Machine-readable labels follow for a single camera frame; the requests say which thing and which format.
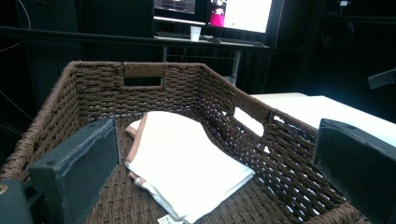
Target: cable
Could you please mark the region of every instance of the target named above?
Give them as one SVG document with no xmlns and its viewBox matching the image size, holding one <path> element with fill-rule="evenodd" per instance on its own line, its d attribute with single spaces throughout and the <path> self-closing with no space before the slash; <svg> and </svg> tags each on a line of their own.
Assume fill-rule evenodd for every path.
<svg viewBox="0 0 396 224">
<path fill-rule="evenodd" d="M 27 13 L 27 10 L 26 10 L 24 4 L 22 3 L 22 1 L 21 1 L 21 0 L 18 0 L 18 2 L 20 3 L 21 7 L 23 8 L 23 11 L 24 11 L 24 13 L 25 13 L 25 15 L 26 15 L 26 19 L 27 19 L 28 29 L 30 29 L 30 28 L 31 28 L 31 23 L 30 23 L 29 14 Z M 6 51 L 6 50 L 8 50 L 8 49 L 13 49 L 13 48 L 17 47 L 17 46 L 18 46 L 20 43 L 22 43 L 22 42 L 23 42 L 23 40 L 21 40 L 20 42 L 14 44 L 14 45 L 12 45 L 12 46 L 6 47 L 6 48 L 4 48 L 4 49 L 0 49 L 0 52 Z"/>
<path fill-rule="evenodd" d="M 327 31 L 323 31 L 321 42 L 325 49 L 328 50 L 340 50 L 346 48 L 352 41 L 355 35 L 355 27 L 352 22 L 346 24 L 346 34 L 338 41 L 333 39 L 333 36 Z"/>
<path fill-rule="evenodd" d="M 10 103 L 12 103 L 13 105 L 15 105 L 15 107 L 17 107 L 27 118 L 29 118 L 30 120 L 33 120 L 32 117 L 30 117 L 26 112 L 24 112 L 19 106 L 17 106 L 11 99 L 9 99 L 1 90 L 0 93 L 7 99 L 9 100 Z"/>
<path fill-rule="evenodd" d="M 279 37 L 279 30 L 280 30 L 280 22 L 281 22 L 281 18 L 282 18 L 282 13 L 283 13 L 283 6 L 285 5 L 285 1 L 282 1 L 282 6 L 280 7 L 280 16 L 278 18 L 277 21 L 277 27 L 276 27 L 276 37 L 275 37 L 275 45 L 274 48 L 277 47 L 277 38 Z"/>
<path fill-rule="evenodd" d="M 187 49 L 184 49 L 183 55 L 181 56 L 180 62 L 183 63 L 184 56 L 186 55 Z"/>
</svg>

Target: wicker basket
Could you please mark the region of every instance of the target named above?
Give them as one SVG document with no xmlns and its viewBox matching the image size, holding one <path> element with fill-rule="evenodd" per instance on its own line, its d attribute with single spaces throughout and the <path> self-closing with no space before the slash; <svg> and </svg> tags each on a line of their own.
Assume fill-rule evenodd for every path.
<svg viewBox="0 0 396 224">
<path fill-rule="evenodd" d="M 126 77 L 163 77 L 163 84 L 129 87 Z M 236 107 L 263 125 L 263 136 L 234 118 Z M 123 160 L 132 145 L 123 130 L 151 110 L 200 121 L 219 148 L 256 171 L 253 180 L 197 223 L 352 223 L 361 215 L 312 165 L 316 129 L 198 63 L 70 63 L 0 177 L 27 181 L 34 161 L 80 127 L 106 117 L 117 117 Z M 134 185 L 122 162 L 87 223 L 155 223 L 164 215 Z"/>
</svg>

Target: computer monitor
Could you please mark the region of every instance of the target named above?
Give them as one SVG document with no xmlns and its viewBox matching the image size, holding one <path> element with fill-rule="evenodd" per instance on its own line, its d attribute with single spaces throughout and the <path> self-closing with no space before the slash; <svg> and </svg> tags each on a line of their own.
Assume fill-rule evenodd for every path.
<svg viewBox="0 0 396 224">
<path fill-rule="evenodd" d="M 206 25 L 207 0 L 153 0 L 154 20 Z"/>
<path fill-rule="evenodd" d="M 265 33 L 272 0 L 209 0 L 210 26 Z"/>
</svg>

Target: white cloth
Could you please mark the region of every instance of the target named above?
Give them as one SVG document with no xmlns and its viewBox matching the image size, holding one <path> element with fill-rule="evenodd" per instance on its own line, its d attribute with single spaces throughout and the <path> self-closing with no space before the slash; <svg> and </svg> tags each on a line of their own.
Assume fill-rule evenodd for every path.
<svg viewBox="0 0 396 224">
<path fill-rule="evenodd" d="M 253 177 L 252 169 L 213 145 L 200 123 L 169 112 L 145 116 L 144 125 L 131 124 L 144 129 L 126 166 L 176 220 L 195 222 Z"/>
</svg>

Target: black object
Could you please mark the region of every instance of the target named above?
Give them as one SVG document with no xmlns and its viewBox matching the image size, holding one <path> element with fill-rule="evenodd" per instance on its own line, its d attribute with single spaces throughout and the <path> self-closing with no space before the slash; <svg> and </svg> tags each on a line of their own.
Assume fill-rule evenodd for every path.
<svg viewBox="0 0 396 224">
<path fill-rule="evenodd" d="M 118 163 L 114 119 L 83 127 L 36 161 L 30 176 L 45 193 L 49 223 L 82 223 Z"/>
<path fill-rule="evenodd" d="M 323 119 L 314 164 L 374 223 L 396 223 L 396 147 L 343 122 Z"/>
<path fill-rule="evenodd" d="M 21 182 L 0 181 L 0 223 L 34 223 Z"/>
<path fill-rule="evenodd" d="M 76 5 L 82 34 L 152 38 L 153 1 L 77 0 Z M 86 61 L 152 62 L 154 57 L 147 46 L 91 41 L 84 46 Z"/>
<path fill-rule="evenodd" d="M 392 84 L 396 81 L 396 69 L 392 69 L 367 78 L 371 89 Z"/>
<path fill-rule="evenodd" d="M 207 41 L 209 41 L 210 43 L 214 43 L 214 44 L 220 44 L 221 43 L 221 40 L 218 37 L 210 38 Z"/>
</svg>

